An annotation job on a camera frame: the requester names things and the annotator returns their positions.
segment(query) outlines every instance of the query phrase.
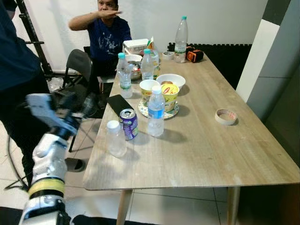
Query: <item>person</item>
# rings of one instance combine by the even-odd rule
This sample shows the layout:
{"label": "person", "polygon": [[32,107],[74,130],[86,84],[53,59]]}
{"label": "person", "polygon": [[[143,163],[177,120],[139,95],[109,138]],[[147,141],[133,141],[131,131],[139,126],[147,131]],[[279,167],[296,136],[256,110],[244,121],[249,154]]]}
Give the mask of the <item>person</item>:
{"label": "person", "polygon": [[71,30],[87,30],[90,37],[90,56],[93,73],[88,85],[88,93],[99,94],[97,76],[115,75],[118,53],[122,44],[131,40],[130,28],[120,14],[118,0],[97,0],[98,11],[74,17],[69,22]]}
{"label": "person", "polygon": [[17,4],[0,0],[0,121],[20,147],[28,185],[32,181],[32,152],[49,127],[18,109],[31,93],[49,93],[39,58],[16,35],[12,22]]}

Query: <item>table leg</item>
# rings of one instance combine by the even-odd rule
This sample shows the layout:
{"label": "table leg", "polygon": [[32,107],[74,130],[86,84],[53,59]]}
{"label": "table leg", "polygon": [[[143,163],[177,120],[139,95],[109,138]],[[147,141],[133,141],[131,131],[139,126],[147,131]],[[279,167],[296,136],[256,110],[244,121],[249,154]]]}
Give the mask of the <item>table leg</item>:
{"label": "table leg", "polygon": [[240,187],[229,187],[227,191],[227,225],[235,225],[240,201]]}
{"label": "table leg", "polygon": [[122,191],[116,225],[124,225],[125,223],[126,215],[130,205],[132,191],[133,191],[132,189]]}

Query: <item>smartphone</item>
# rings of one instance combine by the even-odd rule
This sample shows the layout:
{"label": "smartphone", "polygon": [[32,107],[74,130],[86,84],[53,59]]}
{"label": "smartphone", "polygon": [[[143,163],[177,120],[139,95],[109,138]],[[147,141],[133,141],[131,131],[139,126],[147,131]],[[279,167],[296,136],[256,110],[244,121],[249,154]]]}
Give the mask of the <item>smartphone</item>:
{"label": "smartphone", "polygon": [[121,95],[111,96],[107,99],[107,102],[118,116],[124,109],[133,109]]}

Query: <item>plastic water bottle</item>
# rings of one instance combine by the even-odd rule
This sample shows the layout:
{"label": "plastic water bottle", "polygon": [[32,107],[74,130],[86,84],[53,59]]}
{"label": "plastic water bottle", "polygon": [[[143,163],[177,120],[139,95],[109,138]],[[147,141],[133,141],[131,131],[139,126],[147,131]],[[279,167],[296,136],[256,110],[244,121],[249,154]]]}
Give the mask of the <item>plastic water bottle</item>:
{"label": "plastic water bottle", "polygon": [[148,134],[154,137],[164,132],[165,98],[160,86],[152,87],[152,95],[148,103]]}
{"label": "plastic water bottle", "polygon": [[126,140],[120,123],[111,120],[106,125],[107,136],[106,146],[110,154],[115,157],[122,157],[126,153]]}
{"label": "plastic water bottle", "polygon": [[125,60],[125,54],[119,53],[119,62],[117,65],[117,74],[120,78],[121,95],[123,98],[132,97],[131,89],[131,69],[127,61]]}
{"label": "plastic water bottle", "polygon": [[142,80],[153,80],[154,64],[150,49],[144,49],[144,56],[142,58]]}
{"label": "plastic water bottle", "polygon": [[183,16],[179,24],[175,38],[175,55],[174,59],[178,63],[185,62],[186,48],[188,42],[188,24],[187,17]]}

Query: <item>soda can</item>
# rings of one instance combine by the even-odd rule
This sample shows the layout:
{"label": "soda can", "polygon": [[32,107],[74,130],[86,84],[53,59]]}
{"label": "soda can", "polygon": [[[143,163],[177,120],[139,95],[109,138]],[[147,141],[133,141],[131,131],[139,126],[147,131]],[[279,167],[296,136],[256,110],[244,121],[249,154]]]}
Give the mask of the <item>soda can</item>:
{"label": "soda can", "polygon": [[126,140],[134,139],[137,136],[137,116],[133,109],[124,109],[121,111],[120,123],[123,125]]}

